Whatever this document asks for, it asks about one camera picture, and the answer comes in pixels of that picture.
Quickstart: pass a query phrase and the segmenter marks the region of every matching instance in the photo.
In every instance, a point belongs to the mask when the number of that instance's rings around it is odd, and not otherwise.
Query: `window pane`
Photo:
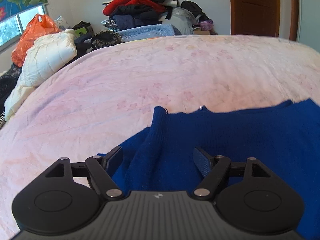
[[[25,12],[19,14],[19,17],[20,17],[20,21],[21,21],[23,30],[26,29],[28,23],[33,19],[33,17],[34,17],[37,13],[38,13],[38,14],[41,14],[41,15],[44,15],[44,11],[43,11],[42,6],[39,6],[39,7],[30,9],[30,10],[28,10],[28,11],[25,11]]]
[[[16,17],[12,17],[0,23],[0,46],[20,35]]]

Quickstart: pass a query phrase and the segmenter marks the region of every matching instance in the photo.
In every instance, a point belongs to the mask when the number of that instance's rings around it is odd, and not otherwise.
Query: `bed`
[[[277,38],[175,36],[91,52],[44,82],[0,131],[0,239],[19,230],[11,203],[23,187],[59,157],[107,153],[149,126],[155,106],[320,104],[319,87],[320,54]]]

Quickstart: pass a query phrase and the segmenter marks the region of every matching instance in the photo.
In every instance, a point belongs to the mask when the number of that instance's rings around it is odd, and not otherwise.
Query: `door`
[[[279,36],[280,0],[231,0],[231,34]]]

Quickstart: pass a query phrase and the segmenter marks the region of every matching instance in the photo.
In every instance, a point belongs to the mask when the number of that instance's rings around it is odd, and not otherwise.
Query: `wooden trim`
[[[230,0],[230,9],[231,9],[231,35],[235,35],[236,33],[236,6],[235,6],[235,0]]]
[[[291,0],[291,25],[290,25],[290,41],[297,40],[299,21],[299,0]]]
[[[280,0],[276,0],[276,37],[279,37],[280,29]]]

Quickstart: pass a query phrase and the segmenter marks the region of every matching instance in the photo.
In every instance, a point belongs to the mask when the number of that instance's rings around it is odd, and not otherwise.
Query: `white quilted jacket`
[[[65,30],[38,38],[27,51],[17,85],[4,103],[6,121],[27,97],[76,55],[75,31]]]

